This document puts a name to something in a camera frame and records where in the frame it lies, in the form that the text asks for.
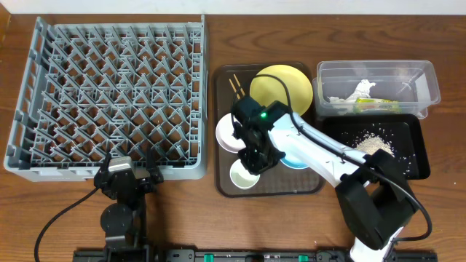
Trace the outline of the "small white cup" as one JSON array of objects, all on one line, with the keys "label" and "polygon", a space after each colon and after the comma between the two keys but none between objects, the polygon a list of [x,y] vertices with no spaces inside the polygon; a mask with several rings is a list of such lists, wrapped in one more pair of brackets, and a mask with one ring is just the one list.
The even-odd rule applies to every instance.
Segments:
[{"label": "small white cup", "polygon": [[229,177],[233,184],[242,190],[253,188],[260,179],[260,175],[250,174],[239,159],[230,167]]}]

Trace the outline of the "light blue bowl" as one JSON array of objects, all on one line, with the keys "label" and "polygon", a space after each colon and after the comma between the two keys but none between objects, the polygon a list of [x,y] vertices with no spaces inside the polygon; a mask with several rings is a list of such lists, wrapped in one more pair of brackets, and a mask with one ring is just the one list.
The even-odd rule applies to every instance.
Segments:
[{"label": "light blue bowl", "polygon": [[309,166],[302,162],[301,160],[297,159],[296,157],[287,154],[285,157],[283,157],[280,160],[286,167],[289,167],[291,169],[295,170],[303,170],[307,169]]}]

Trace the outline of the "yellow orange snack wrapper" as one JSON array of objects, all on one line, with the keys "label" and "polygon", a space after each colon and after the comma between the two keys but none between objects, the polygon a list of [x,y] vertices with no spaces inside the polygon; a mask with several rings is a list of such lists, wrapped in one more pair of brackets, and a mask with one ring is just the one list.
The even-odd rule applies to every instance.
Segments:
[{"label": "yellow orange snack wrapper", "polygon": [[358,98],[353,107],[355,113],[363,113],[367,111],[387,111],[400,113],[401,108],[398,101],[385,100],[380,98]]}]

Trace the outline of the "white paper napkin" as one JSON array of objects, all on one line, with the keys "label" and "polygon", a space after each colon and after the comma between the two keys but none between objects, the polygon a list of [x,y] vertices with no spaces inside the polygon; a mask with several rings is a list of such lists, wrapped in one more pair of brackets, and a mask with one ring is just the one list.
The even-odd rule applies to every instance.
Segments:
[{"label": "white paper napkin", "polygon": [[348,98],[329,97],[328,99],[330,103],[355,103],[358,98],[370,98],[370,91],[374,86],[376,86],[375,82],[363,79]]}]

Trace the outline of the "rice food scraps pile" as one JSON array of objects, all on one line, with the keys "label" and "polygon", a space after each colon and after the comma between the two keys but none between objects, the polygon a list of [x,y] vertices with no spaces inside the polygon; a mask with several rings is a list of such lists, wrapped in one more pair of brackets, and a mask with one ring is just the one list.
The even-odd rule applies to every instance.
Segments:
[{"label": "rice food scraps pile", "polygon": [[342,132],[341,141],[367,154],[374,154],[381,149],[395,158],[407,178],[418,175],[414,144],[406,124],[350,125]]}]

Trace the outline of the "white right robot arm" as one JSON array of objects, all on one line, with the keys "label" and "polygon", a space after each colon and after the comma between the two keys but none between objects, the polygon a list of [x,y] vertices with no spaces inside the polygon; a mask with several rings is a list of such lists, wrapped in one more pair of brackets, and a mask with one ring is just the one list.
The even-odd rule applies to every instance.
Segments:
[{"label": "white right robot arm", "polygon": [[249,173],[260,175],[287,156],[305,163],[335,188],[344,221],[356,237],[350,258],[388,258],[397,235],[419,209],[392,155],[345,146],[279,101],[264,107],[243,98],[231,114],[233,136],[245,143],[238,157]]}]

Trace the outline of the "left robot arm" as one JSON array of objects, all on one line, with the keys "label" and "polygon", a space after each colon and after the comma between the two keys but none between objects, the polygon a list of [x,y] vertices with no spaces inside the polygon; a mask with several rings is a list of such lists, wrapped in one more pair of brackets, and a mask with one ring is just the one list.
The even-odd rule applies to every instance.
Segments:
[{"label": "left robot arm", "polygon": [[146,236],[145,195],[156,192],[164,177],[150,149],[146,151],[146,170],[147,177],[137,178],[129,156],[113,158],[107,154],[94,177],[96,189],[115,201],[100,216],[106,241],[103,261],[159,260],[157,249]]}]

